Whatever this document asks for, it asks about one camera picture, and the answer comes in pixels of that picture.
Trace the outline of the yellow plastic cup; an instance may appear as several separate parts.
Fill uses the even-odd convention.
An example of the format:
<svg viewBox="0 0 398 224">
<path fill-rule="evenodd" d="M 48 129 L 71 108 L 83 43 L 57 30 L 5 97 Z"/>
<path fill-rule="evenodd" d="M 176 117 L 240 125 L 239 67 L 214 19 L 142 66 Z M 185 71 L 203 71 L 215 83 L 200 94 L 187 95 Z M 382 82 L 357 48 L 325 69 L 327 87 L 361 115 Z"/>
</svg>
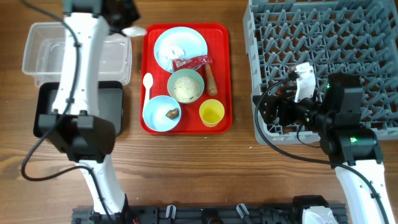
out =
<svg viewBox="0 0 398 224">
<path fill-rule="evenodd" d="M 220 101 L 209 99 L 200 105 L 199 115 L 205 126 L 213 128 L 224 118 L 225 108 Z"/>
</svg>

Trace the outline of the red snack wrapper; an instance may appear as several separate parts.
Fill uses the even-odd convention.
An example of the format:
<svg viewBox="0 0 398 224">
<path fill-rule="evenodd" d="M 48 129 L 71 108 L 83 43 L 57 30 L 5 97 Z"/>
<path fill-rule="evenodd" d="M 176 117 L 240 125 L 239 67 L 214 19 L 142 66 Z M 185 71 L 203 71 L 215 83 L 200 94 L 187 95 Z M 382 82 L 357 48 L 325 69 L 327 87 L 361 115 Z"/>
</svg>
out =
<svg viewBox="0 0 398 224">
<path fill-rule="evenodd" d="M 174 59 L 172 60 L 172 68 L 176 72 L 181 69 L 197 69 L 207 63 L 212 63 L 213 59 L 208 55 L 196 56 L 188 59 Z"/>
</svg>

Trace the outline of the green bowl with rice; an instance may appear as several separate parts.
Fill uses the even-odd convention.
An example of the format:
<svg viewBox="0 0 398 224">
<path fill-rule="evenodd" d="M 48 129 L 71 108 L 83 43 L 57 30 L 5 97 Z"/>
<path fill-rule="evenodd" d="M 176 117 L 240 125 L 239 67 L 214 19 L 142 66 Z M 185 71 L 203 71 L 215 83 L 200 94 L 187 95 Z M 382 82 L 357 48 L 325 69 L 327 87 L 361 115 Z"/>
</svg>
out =
<svg viewBox="0 0 398 224">
<path fill-rule="evenodd" d="M 193 103 L 202 96 L 205 82 L 202 76 L 192 69 L 181 69 L 174 72 L 168 82 L 167 90 L 179 103 Z"/>
</svg>

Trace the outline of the small light blue bowl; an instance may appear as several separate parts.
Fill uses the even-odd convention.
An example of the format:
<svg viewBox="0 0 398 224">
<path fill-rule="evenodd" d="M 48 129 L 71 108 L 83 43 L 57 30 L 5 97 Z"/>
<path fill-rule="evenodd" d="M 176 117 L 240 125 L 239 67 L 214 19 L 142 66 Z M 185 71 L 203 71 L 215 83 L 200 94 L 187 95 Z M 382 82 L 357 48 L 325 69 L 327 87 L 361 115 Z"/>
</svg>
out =
<svg viewBox="0 0 398 224">
<path fill-rule="evenodd" d="M 169 111 L 178 109 L 178 116 L 170 119 L 166 116 Z M 142 116 L 148 128 L 156 132 L 167 132 L 175 128 L 182 117 L 180 104 L 171 96 L 159 95 L 148 101 Z"/>
</svg>

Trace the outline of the brown food scrap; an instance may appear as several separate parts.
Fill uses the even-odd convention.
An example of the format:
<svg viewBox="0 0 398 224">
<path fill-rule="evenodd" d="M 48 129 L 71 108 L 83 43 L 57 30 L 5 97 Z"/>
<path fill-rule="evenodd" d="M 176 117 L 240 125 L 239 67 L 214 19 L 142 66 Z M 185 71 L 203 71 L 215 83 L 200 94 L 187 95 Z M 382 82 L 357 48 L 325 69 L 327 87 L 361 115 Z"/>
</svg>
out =
<svg viewBox="0 0 398 224">
<path fill-rule="evenodd" d="M 179 116 L 180 112 L 178 108 L 172 109 L 166 113 L 168 119 L 175 119 Z"/>
</svg>

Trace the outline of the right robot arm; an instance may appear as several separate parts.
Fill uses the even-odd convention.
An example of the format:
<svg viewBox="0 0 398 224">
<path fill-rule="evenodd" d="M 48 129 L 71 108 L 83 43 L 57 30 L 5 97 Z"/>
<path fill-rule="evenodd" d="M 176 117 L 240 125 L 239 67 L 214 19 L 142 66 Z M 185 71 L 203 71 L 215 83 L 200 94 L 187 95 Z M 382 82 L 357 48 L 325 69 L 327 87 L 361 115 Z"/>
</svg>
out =
<svg viewBox="0 0 398 224">
<path fill-rule="evenodd" d="M 311 97 L 295 102 L 291 96 L 255 95 L 254 124 L 278 117 L 282 126 L 299 122 L 320 136 L 320 147 L 328 160 L 310 159 L 285 152 L 260 137 L 275 151 L 292 159 L 331 166 L 345 193 L 353 223 L 394 223 L 389 202 L 384 156 L 373 130 L 361 125 L 363 87 L 358 76 L 334 73 L 328 76 L 323 101 Z"/>
</svg>

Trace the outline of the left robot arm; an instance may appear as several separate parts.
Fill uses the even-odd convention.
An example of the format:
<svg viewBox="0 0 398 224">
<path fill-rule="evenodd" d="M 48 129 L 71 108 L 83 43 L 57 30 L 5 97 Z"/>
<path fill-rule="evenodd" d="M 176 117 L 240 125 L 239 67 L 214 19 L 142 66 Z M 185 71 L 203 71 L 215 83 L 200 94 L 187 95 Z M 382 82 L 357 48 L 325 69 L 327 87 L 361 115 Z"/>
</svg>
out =
<svg viewBox="0 0 398 224">
<path fill-rule="evenodd" d="M 39 117 L 48 139 L 80 169 L 95 201 L 94 214 L 108 220 L 129 213 L 114 171 L 112 122 L 100 118 L 98 76 L 105 38 L 140 18 L 133 1 L 64 1 L 65 54 L 51 113 Z"/>
</svg>

